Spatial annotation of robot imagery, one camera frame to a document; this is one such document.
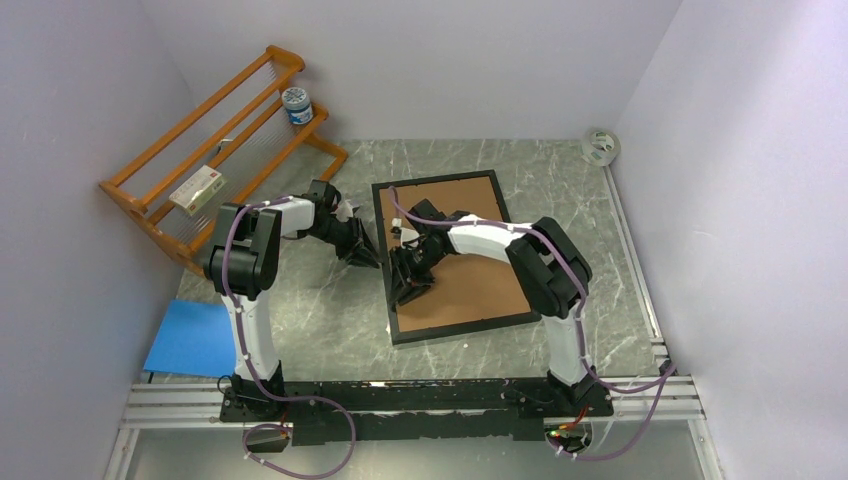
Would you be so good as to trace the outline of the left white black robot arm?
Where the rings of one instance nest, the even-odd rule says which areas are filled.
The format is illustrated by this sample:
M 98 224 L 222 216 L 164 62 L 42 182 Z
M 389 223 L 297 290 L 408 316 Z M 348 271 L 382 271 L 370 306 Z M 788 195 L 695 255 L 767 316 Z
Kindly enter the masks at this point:
M 236 347 L 232 391 L 262 420 L 277 418 L 286 406 L 267 295 L 277 278 L 281 242 L 312 237 L 350 265 L 377 268 L 378 254 L 358 211 L 357 203 L 321 180 L 301 195 L 219 207 L 203 272 L 230 315 Z

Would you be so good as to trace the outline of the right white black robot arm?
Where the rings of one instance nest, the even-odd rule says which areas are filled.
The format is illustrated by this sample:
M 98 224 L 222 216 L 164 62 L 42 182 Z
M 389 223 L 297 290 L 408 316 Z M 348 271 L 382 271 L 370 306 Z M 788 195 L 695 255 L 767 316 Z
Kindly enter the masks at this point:
M 433 268 L 449 255 L 508 264 L 546 329 L 551 405 L 564 415 L 577 413 L 595 384 L 578 329 L 592 271 L 559 224 L 549 217 L 508 223 L 465 211 L 446 216 L 429 200 L 401 215 L 417 234 L 388 252 L 391 306 L 407 304 L 429 290 L 435 283 Z

